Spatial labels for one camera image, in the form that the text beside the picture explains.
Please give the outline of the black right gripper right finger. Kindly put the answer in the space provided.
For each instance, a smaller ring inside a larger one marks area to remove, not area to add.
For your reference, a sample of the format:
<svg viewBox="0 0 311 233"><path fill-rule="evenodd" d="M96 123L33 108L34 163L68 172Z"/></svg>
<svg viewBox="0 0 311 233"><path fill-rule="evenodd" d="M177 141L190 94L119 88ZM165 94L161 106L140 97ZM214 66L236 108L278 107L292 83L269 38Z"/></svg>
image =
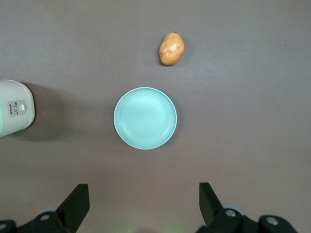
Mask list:
<svg viewBox="0 0 311 233"><path fill-rule="evenodd" d="M199 183L199 207L205 225L200 233L242 233L243 217L233 208L224 208L209 183Z"/></svg>

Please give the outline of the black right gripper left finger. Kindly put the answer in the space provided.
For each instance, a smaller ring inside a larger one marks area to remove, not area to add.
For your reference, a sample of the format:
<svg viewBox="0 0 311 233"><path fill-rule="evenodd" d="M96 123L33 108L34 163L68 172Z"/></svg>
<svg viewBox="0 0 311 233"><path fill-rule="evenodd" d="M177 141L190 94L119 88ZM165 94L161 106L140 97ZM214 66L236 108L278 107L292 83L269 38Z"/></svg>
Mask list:
<svg viewBox="0 0 311 233"><path fill-rule="evenodd" d="M31 221L34 233L75 233L89 211L87 184L79 184L55 211L46 211Z"/></svg>

